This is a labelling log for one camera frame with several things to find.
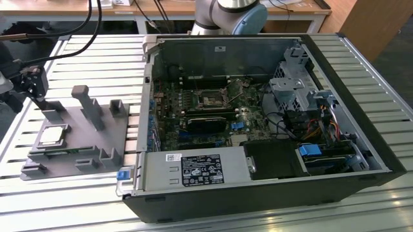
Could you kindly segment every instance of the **blue latch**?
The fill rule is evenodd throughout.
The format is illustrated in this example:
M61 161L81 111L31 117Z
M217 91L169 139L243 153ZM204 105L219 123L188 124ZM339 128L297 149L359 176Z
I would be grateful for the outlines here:
M244 127L244 122L237 122L231 124L231 129L237 130Z
M297 148L300 156L319 156L320 150L316 144L304 144Z
M128 180L130 178L130 172L129 171L118 171L116 174L117 180Z

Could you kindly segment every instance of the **motherboard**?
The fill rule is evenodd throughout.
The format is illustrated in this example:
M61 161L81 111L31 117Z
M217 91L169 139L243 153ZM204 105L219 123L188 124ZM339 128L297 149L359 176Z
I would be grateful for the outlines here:
M153 85L160 150L239 146L271 137L260 109L261 83L221 77L204 86L201 77Z

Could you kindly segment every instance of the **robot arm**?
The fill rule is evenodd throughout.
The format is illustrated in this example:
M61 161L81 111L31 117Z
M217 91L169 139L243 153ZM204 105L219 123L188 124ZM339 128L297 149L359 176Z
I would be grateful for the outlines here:
M259 0L196 0L191 35L256 34L267 10Z

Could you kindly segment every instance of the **power supply label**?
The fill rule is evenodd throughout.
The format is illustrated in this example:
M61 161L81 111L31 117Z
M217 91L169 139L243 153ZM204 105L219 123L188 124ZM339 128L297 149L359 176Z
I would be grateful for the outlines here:
M213 185L224 182L219 155L180 158L181 184L184 187Z

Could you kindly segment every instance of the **aluminum table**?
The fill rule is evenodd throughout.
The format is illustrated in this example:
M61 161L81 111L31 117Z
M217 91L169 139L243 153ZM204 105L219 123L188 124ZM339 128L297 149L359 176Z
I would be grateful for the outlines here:
M1 231L408 231L413 226L413 112L347 39L311 35L355 100L395 152L407 173L387 184L362 190L338 203L162 224L142 223L114 194L116 173L21 181L21 165L41 126L42 114L23 109L0 144ZM77 50L89 36L58 41L52 55ZM142 35L100 35L73 58L48 62L48 99L65 106L73 85L88 85L100 104L130 104L124 165L134 163L138 103L142 83ZM320 84L326 82L315 72Z

